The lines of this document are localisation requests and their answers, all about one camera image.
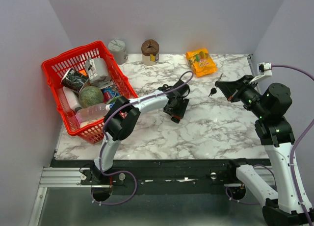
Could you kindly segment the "orange padlock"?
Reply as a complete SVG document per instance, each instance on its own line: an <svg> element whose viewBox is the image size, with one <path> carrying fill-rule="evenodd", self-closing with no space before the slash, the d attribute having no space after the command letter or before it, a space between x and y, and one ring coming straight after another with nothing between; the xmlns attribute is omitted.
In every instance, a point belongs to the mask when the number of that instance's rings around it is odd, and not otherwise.
<svg viewBox="0 0 314 226"><path fill-rule="evenodd" d="M177 116L173 116L172 118L171 118L171 121L173 121L173 122L175 122L175 123L179 123L180 121L181 121L181 118L180 117L177 117Z"/></svg>

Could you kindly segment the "black head key pair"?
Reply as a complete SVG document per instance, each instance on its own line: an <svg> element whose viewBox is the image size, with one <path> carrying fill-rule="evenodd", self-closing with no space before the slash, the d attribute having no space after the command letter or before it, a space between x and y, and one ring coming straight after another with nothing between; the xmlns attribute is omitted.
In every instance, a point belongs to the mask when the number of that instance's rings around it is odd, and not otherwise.
<svg viewBox="0 0 314 226"><path fill-rule="evenodd" d="M223 73L220 75L219 79L218 79L215 83L219 82L219 81L221 80L222 76L223 76ZM211 88L208 97L211 97L212 95L214 95L214 94L216 94L216 93L217 93L217 86L214 85L214 86Z"/></svg>

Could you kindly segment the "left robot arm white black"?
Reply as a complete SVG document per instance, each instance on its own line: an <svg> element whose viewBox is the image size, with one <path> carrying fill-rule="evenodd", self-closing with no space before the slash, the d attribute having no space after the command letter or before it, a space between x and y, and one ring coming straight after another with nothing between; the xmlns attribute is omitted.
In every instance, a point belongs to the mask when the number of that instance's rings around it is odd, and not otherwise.
<svg viewBox="0 0 314 226"><path fill-rule="evenodd" d="M121 141L133 132L139 117L153 110L163 109L171 121L179 123L189 103L190 92L187 82L179 79L173 86L164 84L155 92L136 99L119 98L104 118L104 138L99 157L90 168L92 179L97 184L108 181L108 170L113 166L113 159Z"/></svg>

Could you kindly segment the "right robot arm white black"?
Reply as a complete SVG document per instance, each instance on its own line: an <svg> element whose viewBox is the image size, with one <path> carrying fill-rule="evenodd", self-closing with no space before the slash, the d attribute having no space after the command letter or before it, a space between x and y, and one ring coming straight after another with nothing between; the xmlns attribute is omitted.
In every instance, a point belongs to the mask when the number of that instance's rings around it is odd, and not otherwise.
<svg viewBox="0 0 314 226"><path fill-rule="evenodd" d="M292 127L284 114L292 104L290 89L272 83L261 95L245 75L236 81L216 81L230 102L241 101L246 110L258 119L255 131L271 163L276 189L273 189L254 167L244 159L230 161L226 178L232 183L241 181L262 207L262 215L269 226L313 225L314 209L309 201L297 168L293 147L296 144Z"/></svg>

